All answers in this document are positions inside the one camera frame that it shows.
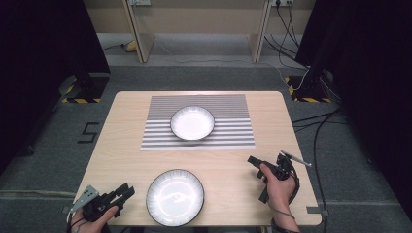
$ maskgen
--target wire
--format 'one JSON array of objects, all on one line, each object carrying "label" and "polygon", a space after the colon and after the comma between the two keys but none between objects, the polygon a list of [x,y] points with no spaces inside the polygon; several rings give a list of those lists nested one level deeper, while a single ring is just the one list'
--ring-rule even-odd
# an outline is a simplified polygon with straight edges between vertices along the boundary
[{"label": "wire", "polygon": [[282,63],[283,66],[289,67],[289,68],[293,68],[293,69],[298,69],[298,70],[304,70],[304,71],[306,71],[306,70],[309,69],[308,67],[306,67],[306,66],[300,64],[299,62],[295,61],[295,60],[294,60],[294,57],[292,57],[291,55],[285,53],[284,51],[282,51],[282,50],[280,50],[280,49],[278,49],[278,48],[276,48],[272,43],[269,42],[269,40],[267,39],[266,36],[264,36],[264,40],[272,47],[272,49],[274,49],[275,51],[283,54],[284,56],[286,56],[286,57],[289,58],[290,60],[296,62],[297,64],[299,64],[299,65],[301,65],[302,67],[305,67],[305,68],[292,67],[292,66],[287,66],[287,65],[285,65],[285,64],[282,62],[282,60],[281,60],[281,58],[280,58],[280,54],[279,54],[279,61]]},{"label": "wire", "polygon": [[294,40],[296,41],[297,47],[299,48],[299,42],[298,42],[297,39],[296,39],[296,34],[294,34],[294,27],[293,27],[293,21],[292,21],[293,6],[292,6],[292,3],[291,3],[290,1],[287,1],[287,2],[288,2],[289,19],[290,19],[290,23],[291,23],[291,27],[292,27],[293,37],[294,37]]},{"label": "wire", "polygon": [[[321,178],[319,176],[319,170],[318,170],[318,158],[316,155],[316,142],[318,140],[318,135],[319,135],[319,131],[321,130],[321,127],[327,122],[327,120],[332,117],[333,115],[337,114],[341,112],[341,109],[338,108],[335,111],[333,111],[332,113],[330,113],[327,117],[325,117],[325,119],[319,124],[316,133],[315,133],[315,139],[313,141],[313,159],[314,159],[314,165],[315,165],[315,173],[316,173],[316,179],[318,181],[318,185],[319,185],[319,191],[321,192],[321,198],[322,198],[322,203],[324,205],[324,211],[327,212],[327,206],[326,206],[326,199],[325,199],[325,195],[324,195],[324,189],[322,188],[322,183],[321,183]],[[327,229],[327,216],[323,216],[324,218],[324,233],[326,233],[326,229]]]},{"label": "wire", "polygon": [[127,230],[127,229],[129,229],[129,228],[130,228],[130,226],[126,226],[126,227],[124,227],[124,228],[123,228],[123,230],[122,230],[120,233],[124,233],[124,232],[126,232],[126,230]]},{"label": "wire", "polygon": [[120,44],[120,45],[110,46],[110,47],[107,47],[107,48],[105,48],[105,49],[103,49],[103,50],[109,50],[109,49],[114,48],[114,47],[122,47],[122,48],[124,49],[124,51],[127,51],[124,47],[125,47],[126,45],[132,43],[132,42],[133,42],[133,41],[130,41],[130,42],[126,43],[126,44]]},{"label": "wire", "polygon": [[[309,124],[305,124],[305,125],[294,125],[293,127],[299,128],[299,129],[296,129],[294,132],[297,133],[297,132],[299,132],[299,131],[301,131],[301,130],[303,130],[303,129],[306,129],[306,128],[312,126],[312,125],[320,124],[320,123],[321,123],[321,122],[318,121],[318,122],[313,122],[313,123],[309,123]],[[327,121],[326,123],[348,124],[348,123],[345,123],[345,122],[336,122],[336,121]]]},{"label": "wire", "polygon": [[[270,37],[272,38],[273,42],[274,42],[276,45],[278,45],[279,47],[281,47],[281,44],[279,44],[279,43],[275,40],[275,38],[273,38],[273,35],[272,35],[272,34],[270,34]],[[296,55],[296,52],[295,52],[295,51],[289,50],[288,48],[283,48],[283,50],[287,50],[288,52],[291,52],[291,53],[293,53],[294,55]]]},{"label": "wire", "polygon": [[294,37],[291,35],[291,32],[289,31],[289,27],[286,26],[285,21],[283,20],[283,18],[282,18],[282,16],[281,16],[281,13],[279,12],[279,8],[276,8],[276,11],[278,12],[278,16],[279,16],[279,18],[281,19],[282,23],[283,23],[284,26],[285,26],[286,35],[289,35],[289,36],[291,37],[292,41],[294,42],[294,44],[295,44],[297,47],[299,47],[299,43],[298,43],[298,42],[294,39]]}]

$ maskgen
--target gray carpet floor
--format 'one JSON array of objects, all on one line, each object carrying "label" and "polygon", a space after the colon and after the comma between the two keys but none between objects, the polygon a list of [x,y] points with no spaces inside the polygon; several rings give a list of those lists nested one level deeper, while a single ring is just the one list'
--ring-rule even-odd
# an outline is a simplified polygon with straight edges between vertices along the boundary
[{"label": "gray carpet floor", "polygon": [[[74,201],[97,137],[116,93],[139,90],[276,90],[283,93],[292,120],[327,114],[336,103],[294,102],[274,68],[231,67],[111,67],[109,83],[98,104],[58,103],[43,127],[31,156],[16,157],[0,177],[0,232],[64,232],[65,208]],[[303,72],[282,69],[282,77]],[[62,85],[67,90],[72,78]],[[304,159],[314,163],[317,125],[322,118],[296,123],[296,137]],[[382,174],[367,154],[343,115],[321,128],[316,144],[318,171],[329,213],[327,232],[412,232],[412,223],[396,201]],[[323,206],[314,168],[309,177]],[[112,227],[121,232],[122,227]],[[302,232],[323,232],[324,224],[302,226]]]}]

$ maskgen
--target white plate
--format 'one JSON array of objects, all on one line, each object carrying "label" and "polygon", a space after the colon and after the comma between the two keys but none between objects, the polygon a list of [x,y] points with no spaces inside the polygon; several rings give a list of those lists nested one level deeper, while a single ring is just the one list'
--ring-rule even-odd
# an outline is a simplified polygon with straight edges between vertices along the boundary
[{"label": "white plate", "polygon": [[171,170],[151,184],[146,206],[151,217],[165,226],[181,226],[200,212],[204,190],[199,179],[185,170]]},{"label": "white plate", "polygon": [[208,136],[215,126],[213,115],[201,107],[185,107],[170,120],[173,133],[184,140],[200,140]]}]

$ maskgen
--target striped mat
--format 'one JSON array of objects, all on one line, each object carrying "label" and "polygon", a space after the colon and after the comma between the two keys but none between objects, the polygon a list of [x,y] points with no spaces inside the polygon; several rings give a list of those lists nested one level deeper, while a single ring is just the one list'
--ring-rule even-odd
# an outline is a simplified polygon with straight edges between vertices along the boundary
[{"label": "striped mat", "polygon": [[[206,138],[188,142],[174,135],[170,119],[180,109],[198,106],[215,118],[215,128]],[[255,139],[246,96],[177,95],[153,96],[141,150],[221,150],[253,149]]]}]

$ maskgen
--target hand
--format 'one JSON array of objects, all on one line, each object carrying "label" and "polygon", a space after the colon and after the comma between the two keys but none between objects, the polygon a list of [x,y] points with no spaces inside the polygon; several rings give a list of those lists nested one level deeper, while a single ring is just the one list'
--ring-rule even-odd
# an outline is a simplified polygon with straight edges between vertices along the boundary
[{"label": "hand", "polygon": [[71,230],[73,231],[74,229],[76,229],[76,227],[80,226],[78,233],[100,233],[103,226],[110,220],[110,218],[112,218],[116,214],[118,209],[118,206],[110,208],[101,218],[99,218],[95,222],[88,222],[85,219],[82,219],[83,210],[79,210],[73,216],[71,224],[75,223],[79,219],[82,220],[73,225]]},{"label": "hand", "polygon": [[260,164],[260,170],[267,178],[267,192],[269,194],[269,206],[271,208],[283,208],[289,205],[289,199],[293,194],[295,182],[293,174],[291,174],[286,180],[279,181],[272,171],[264,165]]},{"label": "hand", "polygon": [[299,227],[292,216],[289,208],[289,199],[293,194],[296,183],[291,174],[286,180],[279,181],[272,171],[263,163],[260,164],[260,170],[267,178],[267,193],[269,194],[269,204],[272,210],[273,219],[277,226],[294,232],[299,232]]}]

